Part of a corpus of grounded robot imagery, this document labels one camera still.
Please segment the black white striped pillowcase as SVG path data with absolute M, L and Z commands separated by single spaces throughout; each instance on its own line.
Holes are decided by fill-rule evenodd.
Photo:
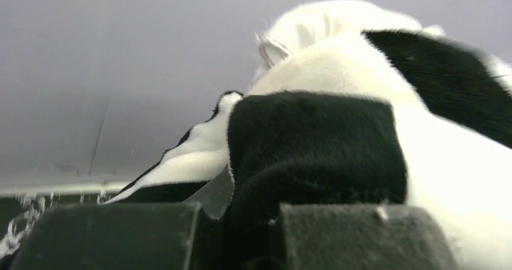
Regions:
M 450 269 L 511 268 L 511 66 L 442 29 L 355 0 L 283 14 L 260 39 L 245 94 L 110 199 L 176 202 L 227 169 L 228 269 L 285 269 L 270 254 L 281 204 L 424 209 Z

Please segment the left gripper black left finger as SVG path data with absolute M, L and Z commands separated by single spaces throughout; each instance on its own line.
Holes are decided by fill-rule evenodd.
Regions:
M 53 208 L 11 269 L 216 269 L 232 189 L 224 170 L 180 203 Z

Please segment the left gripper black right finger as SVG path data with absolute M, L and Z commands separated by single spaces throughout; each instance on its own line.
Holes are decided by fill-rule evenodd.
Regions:
M 286 205 L 269 234 L 283 269 L 458 269 L 438 226 L 405 205 Z

